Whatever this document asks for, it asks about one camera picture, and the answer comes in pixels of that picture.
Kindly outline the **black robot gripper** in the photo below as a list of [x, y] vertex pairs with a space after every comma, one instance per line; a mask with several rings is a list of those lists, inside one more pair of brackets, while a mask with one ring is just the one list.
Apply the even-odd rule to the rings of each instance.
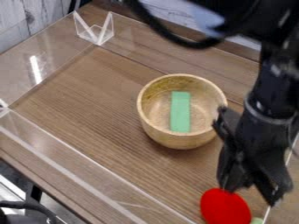
[[293, 190], [284, 155], [299, 132], [297, 109], [278, 104], [266, 107], [248, 97], [241, 113], [225, 106], [217, 112], [212, 128], [222, 141], [216, 172], [218, 187], [233, 193], [254, 186], [273, 207]]

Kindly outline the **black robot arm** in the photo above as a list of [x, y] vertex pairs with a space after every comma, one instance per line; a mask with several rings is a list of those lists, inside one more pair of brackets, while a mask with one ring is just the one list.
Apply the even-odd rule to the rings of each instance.
[[261, 45], [244, 110], [220, 107], [212, 128], [224, 143], [218, 186], [230, 193], [254, 186], [273, 205], [293, 189], [284, 155], [299, 134], [299, 0], [190, 1], [206, 46], [236, 34]]

